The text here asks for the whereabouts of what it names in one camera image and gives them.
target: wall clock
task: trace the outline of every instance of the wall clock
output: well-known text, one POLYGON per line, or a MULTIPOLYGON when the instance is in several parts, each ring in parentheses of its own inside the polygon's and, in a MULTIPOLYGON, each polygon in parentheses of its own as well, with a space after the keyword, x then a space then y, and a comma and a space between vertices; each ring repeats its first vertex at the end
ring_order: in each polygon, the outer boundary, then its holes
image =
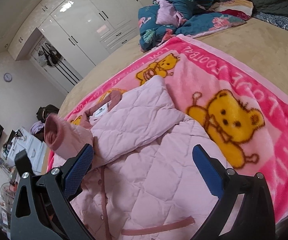
POLYGON ((5 80, 5 82, 11 82, 12 81, 12 75, 10 74, 10 73, 5 73, 4 74, 4 80, 5 80))

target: blue gripper pad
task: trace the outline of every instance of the blue gripper pad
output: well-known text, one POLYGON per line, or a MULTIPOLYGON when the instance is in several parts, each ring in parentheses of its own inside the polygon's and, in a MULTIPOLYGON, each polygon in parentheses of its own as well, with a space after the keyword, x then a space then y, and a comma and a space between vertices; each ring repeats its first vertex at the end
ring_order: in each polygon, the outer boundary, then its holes
POLYGON ((210 193, 220 199, 224 194, 223 180, 213 167, 208 154, 201 145, 196 145, 193 148, 193 161, 202 175, 210 193))
POLYGON ((81 184, 81 181, 87 173, 94 157, 94 149, 91 145, 87 146, 79 159, 72 166, 71 170, 65 177, 64 181, 64 197, 68 198, 74 195, 81 184))

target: metal screw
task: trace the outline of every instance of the metal screw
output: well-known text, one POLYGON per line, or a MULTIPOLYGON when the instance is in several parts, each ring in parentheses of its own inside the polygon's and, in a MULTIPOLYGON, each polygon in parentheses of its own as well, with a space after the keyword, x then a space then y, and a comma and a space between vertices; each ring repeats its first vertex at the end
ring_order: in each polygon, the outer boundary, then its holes
POLYGON ((235 171, 231 168, 227 169, 226 172, 228 175, 234 175, 235 174, 235 171))
POLYGON ((26 179, 28 176, 29 176, 29 173, 28 172, 24 172, 23 175, 22 175, 22 178, 26 179))
POLYGON ((259 179, 263 179, 263 178, 264 178, 264 175, 263 175, 262 173, 260 173, 260 172, 257 173, 256 176, 257 176, 259 179))
POLYGON ((60 172, 60 169, 59 169, 59 168, 52 169, 52 171, 51 171, 51 173, 52 173, 53 175, 56 175, 56 174, 58 174, 59 172, 60 172))

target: pink drawstring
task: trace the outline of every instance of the pink drawstring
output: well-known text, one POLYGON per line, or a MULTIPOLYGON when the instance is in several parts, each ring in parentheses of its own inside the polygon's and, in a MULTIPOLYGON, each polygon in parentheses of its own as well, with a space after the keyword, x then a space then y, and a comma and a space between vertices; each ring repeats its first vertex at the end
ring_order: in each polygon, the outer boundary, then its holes
POLYGON ((187 217, 184 220, 181 220, 179 222, 175 222, 175 223, 163 225, 163 226, 158 226, 158 227, 153 227, 153 228, 145 228, 145 229, 137 229, 137 230, 123 229, 122 235, 124 236, 149 235, 149 234, 155 234, 155 233, 160 233, 164 231, 170 231, 170 230, 174 230, 178 228, 183 228, 194 223, 195 223, 195 220, 193 217, 187 217))
POLYGON ((103 218, 104 218, 104 224, 105 224, 105 234, 107 240, 112 240, 111 233, 109 232, 109 226, 108 226, 108 215, 107 215, 107 198, 106 198, 106 192, 105 192, 105 167, 101 167, 101 179, 102 179, 102 211, 103 211, 103 218))

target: white wall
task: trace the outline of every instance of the white wall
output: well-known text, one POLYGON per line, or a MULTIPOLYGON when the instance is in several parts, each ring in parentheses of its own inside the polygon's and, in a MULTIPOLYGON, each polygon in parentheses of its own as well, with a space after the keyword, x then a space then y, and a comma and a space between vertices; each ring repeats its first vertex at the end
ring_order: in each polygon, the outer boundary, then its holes
MULTIPOLYGON (((7 51, 0 53, 0 124, 4 127, 0 151, 12 130, 21 126, 29 130, 37 122, 40 106, 52 104, 60 108, 64 99, 30 61, 14 61, 7 51), (13 77, 10 83, 3 79, 6 72, 13 77)), ((0 187, 5 182, 7 176, 0 170, 0 187)))

